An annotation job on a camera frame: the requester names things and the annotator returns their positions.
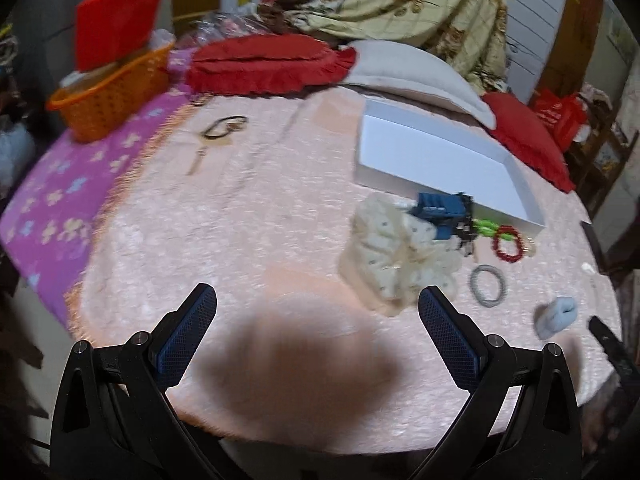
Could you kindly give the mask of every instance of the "white box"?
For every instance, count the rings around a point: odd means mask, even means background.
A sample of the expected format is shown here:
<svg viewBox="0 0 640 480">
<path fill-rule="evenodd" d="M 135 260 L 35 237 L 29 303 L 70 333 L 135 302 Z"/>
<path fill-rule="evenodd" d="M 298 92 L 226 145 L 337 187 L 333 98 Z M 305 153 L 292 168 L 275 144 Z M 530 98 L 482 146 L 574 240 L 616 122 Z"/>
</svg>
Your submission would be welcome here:
<svg viewBox="0 0 640 480">
<path fill-rule="evenodd" d="M 474 217 L 513 225 L 534 237 L 545 219 L 505 148 L 464 126 L 367 100 L 355 181 L 415 200 L 418 192 L 464 192 Z"/>
</svg>

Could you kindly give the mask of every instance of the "gray hair tie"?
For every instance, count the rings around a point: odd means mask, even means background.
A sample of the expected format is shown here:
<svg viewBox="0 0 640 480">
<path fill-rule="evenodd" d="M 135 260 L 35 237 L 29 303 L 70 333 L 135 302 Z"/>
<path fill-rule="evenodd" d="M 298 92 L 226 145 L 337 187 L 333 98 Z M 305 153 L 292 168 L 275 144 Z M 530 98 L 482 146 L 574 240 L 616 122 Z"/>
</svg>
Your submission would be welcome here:
<svg viewBox="0 0 640 480">
<path fill-rule="evenodd" d="M 488 300 L 478 290 L 478 274 L 483 271 L 489 272 L 496 278 L 498 278 L 498 282 L 500 283 L 500 294 L 498 294 L 498 297 L 495 298 L 495 300 Z M 506 298 L 507 296 L 507 282 L 504 279 L 504 274 L 500 269 L 497 269 L 496 267 L 491 265 L 478 265 L 474 270 L 471 271 L 471 276 L 469 276 L 469 288 L 471 289 L 471 293 L 476 298 L 476 301 L 487 308 L 500 305 L 504 301 L 504 298 Z"/>
</svg>

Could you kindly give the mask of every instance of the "red folder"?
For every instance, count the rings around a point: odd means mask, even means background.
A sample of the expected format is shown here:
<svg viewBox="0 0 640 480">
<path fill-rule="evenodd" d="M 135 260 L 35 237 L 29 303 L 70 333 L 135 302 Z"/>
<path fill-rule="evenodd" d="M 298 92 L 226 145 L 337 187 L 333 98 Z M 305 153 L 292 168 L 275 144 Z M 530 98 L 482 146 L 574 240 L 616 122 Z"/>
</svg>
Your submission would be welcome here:
<svg viewBox="0 0 640 480">
<path fill-rule="evenodd" d="M 87 72 L 144 47 L 160 0 L 83 0 L 76 7 L 76 69 Z"/>
</svg>

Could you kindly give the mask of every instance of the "red beaded bracelet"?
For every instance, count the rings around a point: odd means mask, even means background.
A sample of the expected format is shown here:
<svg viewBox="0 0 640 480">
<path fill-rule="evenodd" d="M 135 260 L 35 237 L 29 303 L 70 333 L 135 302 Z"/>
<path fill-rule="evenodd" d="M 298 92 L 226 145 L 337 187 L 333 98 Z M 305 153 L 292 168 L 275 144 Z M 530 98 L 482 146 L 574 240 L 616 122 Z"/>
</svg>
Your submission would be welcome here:
<svg viewBox="0 0 640 480">
<path fill-rule="evenodd" d="M 502 250 L 500 249 L 501 234 L 513 235 L 513 241 L 516 243 L 516 247 L 518 248 L 518 254 L 507 254 L 502 252 Z M 514 264 L 518 260 L 521 260 L 524 256 L 524 244 L 522 243 L 522 237 L 520 236 L 520 233 L 510 225 L 501 225 L 500 227 L 498 227 L 497 231 L 494 234 L 494 253 L 496 256 L 498 256 L 498 258 L 504 260 L 505 262 L 509 262 L 510 264 Z"/>
</svg>

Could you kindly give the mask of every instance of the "orange plastic basket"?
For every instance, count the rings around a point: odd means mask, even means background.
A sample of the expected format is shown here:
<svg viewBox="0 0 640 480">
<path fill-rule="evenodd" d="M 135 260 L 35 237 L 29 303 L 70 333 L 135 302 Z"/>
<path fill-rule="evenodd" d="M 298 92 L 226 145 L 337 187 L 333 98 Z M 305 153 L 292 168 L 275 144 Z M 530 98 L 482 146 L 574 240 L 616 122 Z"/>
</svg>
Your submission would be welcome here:
<svg viewBox="0 0 640 480">
<path fill-rule="evenodd" d="M 152 97 L 167 90 L 166 64 L 173 46 L 171 43 L 134 59 L 87 90 L 57 90 L 47 102 L 47 110 L 60 112 L 78 142 L 106 137 Z"/>
</svg>

